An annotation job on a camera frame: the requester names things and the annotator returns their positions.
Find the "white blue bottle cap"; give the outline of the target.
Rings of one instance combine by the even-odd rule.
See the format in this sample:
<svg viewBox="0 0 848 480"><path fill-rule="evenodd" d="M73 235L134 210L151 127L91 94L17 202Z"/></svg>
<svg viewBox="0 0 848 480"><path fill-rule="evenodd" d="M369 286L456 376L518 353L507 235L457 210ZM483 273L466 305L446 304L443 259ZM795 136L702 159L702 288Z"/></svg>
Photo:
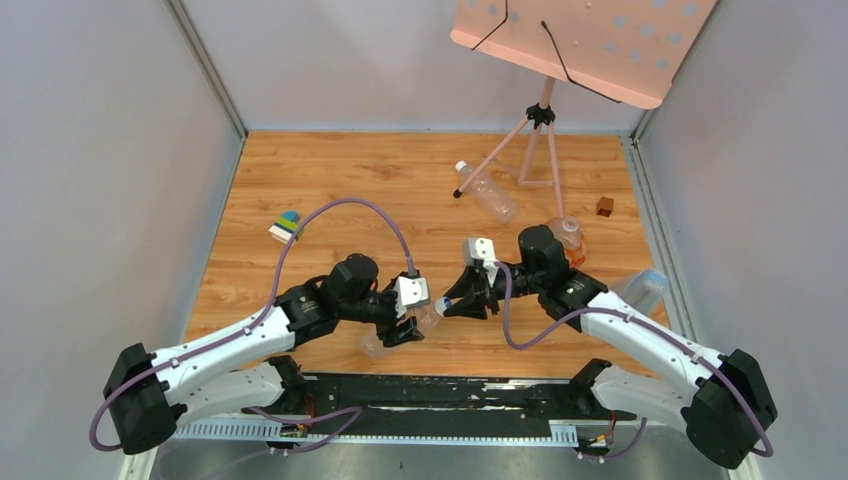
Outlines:
<svg viewBox="0 0 848 480"><path fill-rule="evenodd" d="M447 297L442 297L439 300L437 311L441 316L445 316L445 312L452 306L452 302Z"/></svg>

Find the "orange label plastic bottle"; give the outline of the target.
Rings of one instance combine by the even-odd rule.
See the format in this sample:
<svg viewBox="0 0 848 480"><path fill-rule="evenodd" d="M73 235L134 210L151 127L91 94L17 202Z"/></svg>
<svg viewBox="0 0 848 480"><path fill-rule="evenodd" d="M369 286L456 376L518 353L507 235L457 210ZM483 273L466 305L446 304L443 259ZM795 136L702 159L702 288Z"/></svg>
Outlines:
<svg viewBox="0 0 848 480"><path fill-rule="evenodd" d="M587 258L587 245L578 219L566 216L552 219L549 227L554 237L562 244L571 267L581 267Z"/></svg>

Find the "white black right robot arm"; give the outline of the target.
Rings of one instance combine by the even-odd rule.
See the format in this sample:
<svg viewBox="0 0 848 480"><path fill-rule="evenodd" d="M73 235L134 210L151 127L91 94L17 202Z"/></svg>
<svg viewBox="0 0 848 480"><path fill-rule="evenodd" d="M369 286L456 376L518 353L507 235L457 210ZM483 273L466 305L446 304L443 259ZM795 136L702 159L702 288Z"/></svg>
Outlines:
<svg viewBox="0 0 848 480"><path fill-rule="evenodd" d="M633 413L686 435L708 460L738 468L755 454L773 456L767 435L778 417L759 362L736 349L724 354L679 335L628 304L604 283L572 266L546 225L518 236L520 260L500 261L492 240L470 237L463 246L465 269L436 303L444 317L502 316L507 343L525 350L560 326L568 326L617 348L652 371L636 375L609 361L593 360L574 376L571 403L584 417L605 409ZM531 340L510 332L515 298L532 295L553 319Z"/></svg>

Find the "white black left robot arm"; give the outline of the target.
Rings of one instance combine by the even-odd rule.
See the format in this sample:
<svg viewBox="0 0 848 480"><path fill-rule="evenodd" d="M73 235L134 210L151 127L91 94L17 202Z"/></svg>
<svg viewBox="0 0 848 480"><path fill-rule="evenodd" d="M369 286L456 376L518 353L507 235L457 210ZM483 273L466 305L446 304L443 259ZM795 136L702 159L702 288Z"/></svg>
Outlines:
<svg viewBox="0 0 848 480"><path fill-rule="evenodd" d="M231 410L273 404L283 413L298 411L307 389L293 360L237 369L326 336L341 321L374 325L387 348L422 340L415 313L430 301L426 278L418 271L402 272L376 290L378 273L370 257L351 254L329 274L287 289L226 328L152 352L142 343L122 350L98 411L110 415L117 449L143 453L185 424Z"/></svg>

